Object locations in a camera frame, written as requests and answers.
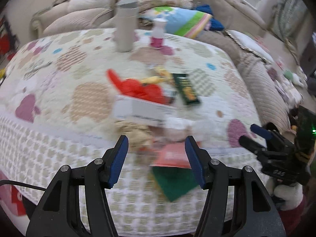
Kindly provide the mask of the colourful striped blanket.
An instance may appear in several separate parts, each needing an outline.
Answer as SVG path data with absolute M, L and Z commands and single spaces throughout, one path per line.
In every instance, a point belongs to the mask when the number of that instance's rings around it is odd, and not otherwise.
M 177 7 L 155 7 L 141 12 L 139 18 L 148 22 L 153 22 L 155 18 L 163 18 L 167 21 L 166 33 L 195 39 L 204 30 L 211 15 Z

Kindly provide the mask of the green scouring pad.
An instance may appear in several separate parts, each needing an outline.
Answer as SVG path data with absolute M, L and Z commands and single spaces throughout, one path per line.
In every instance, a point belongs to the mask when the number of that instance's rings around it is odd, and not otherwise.
M 176 201 L 198 185 L 189 168 L 153 166 L 154 179 L 169 202 Z

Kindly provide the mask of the white satin cushion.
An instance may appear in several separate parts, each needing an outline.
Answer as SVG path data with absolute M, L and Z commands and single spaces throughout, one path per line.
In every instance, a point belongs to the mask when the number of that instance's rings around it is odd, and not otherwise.
M 256 55 L 265 63 L 272 64 L 274 62 L 272 56 L 246 34 L 235 30 L 226 30 L 226 34 L 232 38 L 242 50 Z

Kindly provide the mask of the white pink pill bottle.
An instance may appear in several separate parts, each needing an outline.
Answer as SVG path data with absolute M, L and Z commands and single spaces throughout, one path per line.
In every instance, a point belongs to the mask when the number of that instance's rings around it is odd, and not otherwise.
M 161 49 L 163 47 L 166 23 L 167 21 L 163 18 L 154 19 L 154 26 L 151 31 L 151 40 L 150 40 L 150 46 L 152 48 Z

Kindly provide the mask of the yellow candy wrapper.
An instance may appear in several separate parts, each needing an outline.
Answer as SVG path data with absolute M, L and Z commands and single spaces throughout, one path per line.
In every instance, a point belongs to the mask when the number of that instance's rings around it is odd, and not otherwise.
M 167 82 L 168 84 L 171 84 L 171 85 L 174 84 L 173 75 L 164 67 L 154 66 L 151 68 L 151 70 L 155 73 L 155 75 L 141 79 L 140 82 L 143 85 L 151 85 L 151 84 L 157 85 L 162 82 Z

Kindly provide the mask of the white thermos bottle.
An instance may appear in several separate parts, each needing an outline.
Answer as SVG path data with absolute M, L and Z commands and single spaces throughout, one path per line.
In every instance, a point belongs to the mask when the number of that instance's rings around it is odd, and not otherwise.
M 136 0 L 121 0 L 116 4 L 114 38 L 117 50 L 121 53 L 133 49 L 138 11 Z

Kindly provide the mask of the beige tufted sofa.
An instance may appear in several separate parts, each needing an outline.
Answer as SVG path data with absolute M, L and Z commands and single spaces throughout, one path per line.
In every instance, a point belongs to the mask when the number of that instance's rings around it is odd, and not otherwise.
M 31 27 L 39 37 L 89 28 L 112 28 L 114 26 L 114 4 L 107 8 L 71 11 L 71 0 L 54 0 L 49 8 L 37 12 Z M 209 5 L 213 18 L 223 24 L 221 31 L 202 31 L 197 40 L 223 49 L 239 70 L 250 90 L 259 119 L 272 122 L 280 131 L 290 129 L 289 106 L 272 88 L 268 69 L 276 62 L 261 55 L 258 50 L 243 45 L 236 32 L 249 37 L 261 37 L 268 29 L 267 23 L 249 6 L 237 0 L 135 0 L 139 9 L 139 29 L 151 29 L 148 15 L 157 7 L 194 9 L 198 5 Z

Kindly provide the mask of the patchwork quilt table cover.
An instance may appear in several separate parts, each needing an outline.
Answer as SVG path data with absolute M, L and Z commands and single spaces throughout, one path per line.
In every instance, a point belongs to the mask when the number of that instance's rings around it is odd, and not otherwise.
M 177 168 L 184 193 L 169 201 L 158 184 L 170 168 L 154 166 L 160 150 L 185 156 L 193 135 L 224 164 L 260 171 L 255 156 L 238 144 L 259 118 L 251 95 L 229 56 L 220 48 L 166 35 L 152 49 L 150 32 L 138 30 L 133 50 L 120 53 L 113 29 L 54 35 L 25 44 L 8 64 L 1 85 L 1 171 L 11 180 L 46 187 L 64 164 L 84 166 L 101 157 L 120 135 L 130 148 L 118 183 L 107 191 L 122 236 L 166 236 L 193 232 L 207 193 L 190 170 Z M 144 80 L 159 70 L 184 73 L 199 104 L 186 105 L 169 83 L 168 106 L 123 97 L 107 77 Z

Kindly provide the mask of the green cracker packet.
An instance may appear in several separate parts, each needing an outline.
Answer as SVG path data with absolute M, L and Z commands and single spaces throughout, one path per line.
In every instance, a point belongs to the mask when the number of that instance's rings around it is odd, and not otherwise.
M 200 99 L 193 89 L 187 74 L 173 73 L 174 84 L 186 106 L 200 104 Z

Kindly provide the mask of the white ruffled pillow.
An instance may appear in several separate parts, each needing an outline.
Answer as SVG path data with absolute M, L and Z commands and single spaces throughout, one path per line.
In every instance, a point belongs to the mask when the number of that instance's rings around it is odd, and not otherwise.
M 110 9 L 111 0 L 69 0 L 68 13 L 89 9 Z

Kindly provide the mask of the red plastic bag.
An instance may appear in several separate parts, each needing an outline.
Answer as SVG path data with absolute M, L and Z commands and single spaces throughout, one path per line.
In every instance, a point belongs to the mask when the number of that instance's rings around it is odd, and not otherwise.
M 166 105 L 163 90 L 157 84 L 142 84 L 137 79 L 122 80 L 112 69 L 106 71 L 106 76 L 121 95 Z

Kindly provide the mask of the striped bolster pillow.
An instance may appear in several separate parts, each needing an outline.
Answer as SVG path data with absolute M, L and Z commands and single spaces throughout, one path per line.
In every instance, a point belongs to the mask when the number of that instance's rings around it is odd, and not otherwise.
M 140 12 L 155 7 L 177 7 L 182 9 L 193 9 L 192 0 L 136 0 Z

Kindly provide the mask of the teal tissue pack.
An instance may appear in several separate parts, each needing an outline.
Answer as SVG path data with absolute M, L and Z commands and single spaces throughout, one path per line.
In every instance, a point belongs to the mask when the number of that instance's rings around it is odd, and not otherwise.
M 163 135 L 171 142 L 180 142 L 192 135 L 196 141 L 203 141 L 204 126 L 200 120 L 169 117 L 163 126 Z

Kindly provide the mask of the white barcode label box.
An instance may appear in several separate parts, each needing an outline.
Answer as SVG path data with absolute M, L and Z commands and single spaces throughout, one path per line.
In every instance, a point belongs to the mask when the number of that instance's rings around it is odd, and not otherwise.
M 159 103 L 129 96 L 117 95 L 112 115 L 120 121 L 129 121 L 153 127 L 162 127 L 169 117 L 176 117 L 176 109 Z

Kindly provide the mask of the green plush toy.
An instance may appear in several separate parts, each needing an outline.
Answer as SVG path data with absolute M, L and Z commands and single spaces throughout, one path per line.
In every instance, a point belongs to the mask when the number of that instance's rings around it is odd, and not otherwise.
M 302 88 L 305 87 L 302 79 L 296 73 L 292 73 L 289 70 L 285 70 L 283 71 L 283 76 L 287 78 L 290 82 L 292 82 L 294 85 Z

